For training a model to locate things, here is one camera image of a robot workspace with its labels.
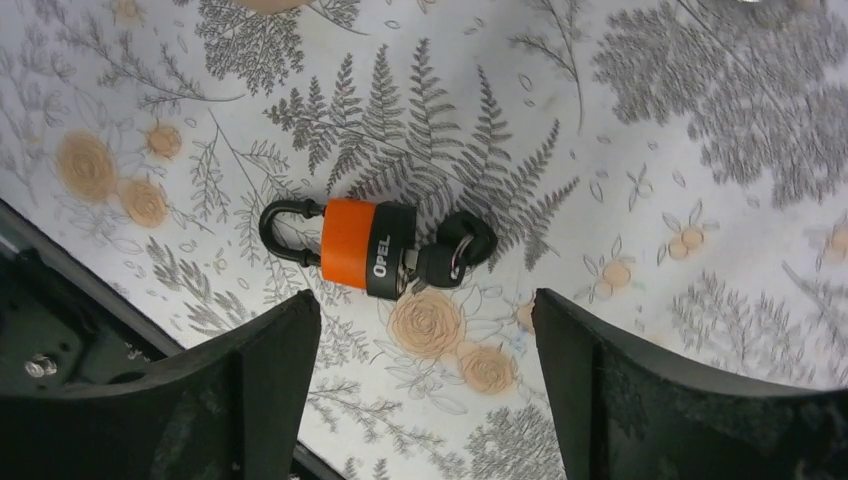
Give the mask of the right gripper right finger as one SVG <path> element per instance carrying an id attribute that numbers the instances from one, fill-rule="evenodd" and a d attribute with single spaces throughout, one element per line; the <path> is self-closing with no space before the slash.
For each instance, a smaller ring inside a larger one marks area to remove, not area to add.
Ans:
<path id="1" fill-rule="evenodd" d="M 843 479 L 847 393 L 690 360 L 550 290 L 532 320 L 570 479 Z"/>

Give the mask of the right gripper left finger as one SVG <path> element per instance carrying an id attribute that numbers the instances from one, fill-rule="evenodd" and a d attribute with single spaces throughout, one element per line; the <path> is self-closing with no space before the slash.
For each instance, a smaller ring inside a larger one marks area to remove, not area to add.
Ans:
<path id="1" fill-rule="evenodd" d="M 284 479 L 321 313 L 304 290 L 105 384 L 1 397 L 5 479 Z"/>

